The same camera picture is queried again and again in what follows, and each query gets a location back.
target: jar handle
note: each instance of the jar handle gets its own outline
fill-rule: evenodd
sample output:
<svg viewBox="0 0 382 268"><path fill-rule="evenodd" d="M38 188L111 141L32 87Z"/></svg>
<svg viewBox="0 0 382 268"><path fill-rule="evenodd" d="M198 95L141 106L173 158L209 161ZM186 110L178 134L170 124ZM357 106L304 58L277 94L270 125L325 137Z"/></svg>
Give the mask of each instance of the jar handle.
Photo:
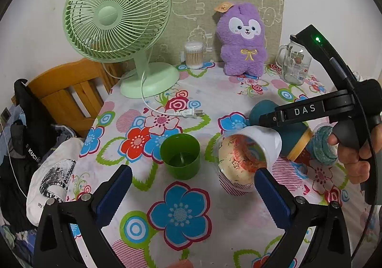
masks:
<svg viewBox="0 0 382 268"><path fill-rule="evenodd" d="M288 45L281 45L279 48L278 48L278 53L277 53L277 56L276 56L276 65L278 66L278 67L280 67L280 68L282 68L283 67L283 64L279 64L278 63L278 57L280 56L280 53L281 53L281 51L283 50L283 49L288 49Z"/></svg>

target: cotton swab container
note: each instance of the cotton swab container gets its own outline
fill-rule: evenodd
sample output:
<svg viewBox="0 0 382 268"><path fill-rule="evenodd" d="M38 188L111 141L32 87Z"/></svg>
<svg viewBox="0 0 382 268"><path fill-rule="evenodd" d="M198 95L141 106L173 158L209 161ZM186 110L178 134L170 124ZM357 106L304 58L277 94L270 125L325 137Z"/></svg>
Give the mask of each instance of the cotton swab container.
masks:
<svg viewBox="0 0 382 268"><path fill-rule="evenodd" d="M186 42L185 44L186 66L189 69L197 70L203 67L203 43Z"/></svg>

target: fan center hub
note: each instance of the fan center hub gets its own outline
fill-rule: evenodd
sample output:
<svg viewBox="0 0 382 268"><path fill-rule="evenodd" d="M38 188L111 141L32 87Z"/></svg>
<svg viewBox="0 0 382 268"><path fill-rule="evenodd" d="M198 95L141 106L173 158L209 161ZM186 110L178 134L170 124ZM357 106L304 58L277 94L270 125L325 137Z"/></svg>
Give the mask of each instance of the fan center hub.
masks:
<svg viewBox="0 0 382 268"><path fill-rule="evenodd" d="M98 12L98 20L103 26L113 24L118 18L118 10L113 6L105 6Z"/></svg>

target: table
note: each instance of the table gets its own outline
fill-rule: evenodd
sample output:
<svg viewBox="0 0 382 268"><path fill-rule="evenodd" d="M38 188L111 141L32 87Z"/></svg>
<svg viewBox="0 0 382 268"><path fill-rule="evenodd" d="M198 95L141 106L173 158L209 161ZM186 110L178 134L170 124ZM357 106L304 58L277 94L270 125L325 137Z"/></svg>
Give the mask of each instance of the table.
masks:
<svg viewBox="0 0 382 268"><path fill-rule="evenodd" d="M309 74L304 84L293 86L280 79L280 68L265 66L260 78L226 76L222 64L206 62L201 70L177 66L180 80L173 88L151 98L150 106L161 111L202 108L202 118L169 117L144 106L141 99L127 99L117 84L89 131L68 187L67 201L94 192L120 164L128 164L133 184L110 225L102 231L117 256L128 268L165 268L188 258L194 267L257 268L276 247L283 230L276 228L256 191L244 193L215 170L214 145L223 131L246 126L252 107L262 99L277 104L295 102L326 93L326 88ZM313 129L326 118L309 122ZM201 145L201 168L187 181L176 181L159 153L163 140L175 133L190 133ZM370 208L360 186L348 182L339 163L322 166L300 157L301 163L279 158L268 170L294 196L310 203L342 206L354 248ZM298 267L314 228L290 267ZM89 267L94 263L77 225L73 235ZM363 264L374 250L379 233L373 216L354 267Z"/></svg>

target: bottle cap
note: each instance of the bottle cap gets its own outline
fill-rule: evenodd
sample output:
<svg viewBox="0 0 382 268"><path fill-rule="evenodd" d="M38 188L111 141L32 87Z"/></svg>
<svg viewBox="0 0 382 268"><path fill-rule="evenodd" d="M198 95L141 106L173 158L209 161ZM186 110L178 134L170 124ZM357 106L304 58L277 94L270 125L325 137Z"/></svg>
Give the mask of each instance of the bottle cap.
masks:
<svg viewBox="0 0 382 268"><path fill-rule="evenodd" d="M189 54L203 52L203 43L202 42L186 42L185 52Z"/></svg>

